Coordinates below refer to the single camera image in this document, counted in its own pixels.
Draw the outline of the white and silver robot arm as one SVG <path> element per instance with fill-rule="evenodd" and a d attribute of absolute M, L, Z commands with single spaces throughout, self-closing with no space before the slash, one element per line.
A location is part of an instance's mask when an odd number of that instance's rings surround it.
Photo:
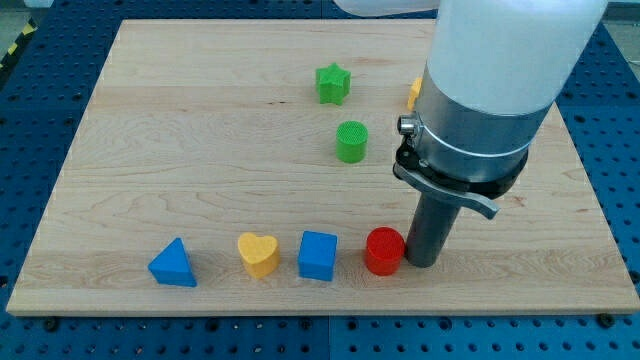
<path fill-rule="evenodd" d="M 356 16 L 435 9 L 394 172 L 423 197 L 491 219 L 597 27 L 604 1 L 341 1 Z"/>

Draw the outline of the yellow block behind arm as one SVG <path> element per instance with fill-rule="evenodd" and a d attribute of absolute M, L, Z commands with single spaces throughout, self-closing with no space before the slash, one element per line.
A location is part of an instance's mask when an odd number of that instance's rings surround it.
<path fill-rule="evenodd" d="M 407 109 L 409 111 L 413 111 L 415 108 L 416 100 L 420 94 L 422 80 L 423 80 L 422 77 L 417 77 L 410 86 L 408 99 L 407 99 Z"/>

